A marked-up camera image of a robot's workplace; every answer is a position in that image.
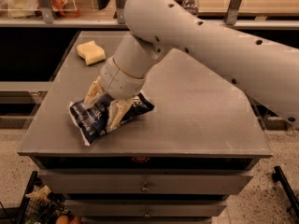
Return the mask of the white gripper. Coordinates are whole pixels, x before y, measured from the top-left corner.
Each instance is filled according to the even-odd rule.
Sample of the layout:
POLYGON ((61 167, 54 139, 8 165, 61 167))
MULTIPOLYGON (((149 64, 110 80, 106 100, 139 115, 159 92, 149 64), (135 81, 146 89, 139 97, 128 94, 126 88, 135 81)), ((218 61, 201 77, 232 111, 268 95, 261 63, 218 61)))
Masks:
POLYGON ((122 118, 133 104, 132 97, 140 93, 145 81, 144 78, 126 75, 114 63, 113 58, 109 58, 101 68, 100 77, 89 88, 83 102, 84 107, 92 107, 105 92, 113 99, 119 99, 112 101, 108 108, 106 130, 110 133, 120 126, 122 118))

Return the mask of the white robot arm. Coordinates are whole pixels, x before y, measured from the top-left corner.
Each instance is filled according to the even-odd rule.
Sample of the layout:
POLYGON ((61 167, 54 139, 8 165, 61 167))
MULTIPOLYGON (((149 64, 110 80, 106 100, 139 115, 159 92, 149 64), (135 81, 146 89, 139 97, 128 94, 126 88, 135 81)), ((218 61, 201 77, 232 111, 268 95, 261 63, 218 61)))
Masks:
POLYGON ((299 50, 203 21, 174 0, 127 0, 129 32, 91 85, 84 104, 108 94, 118 126, 151 67, 179 49, 294 127, 299 126, 299 50))

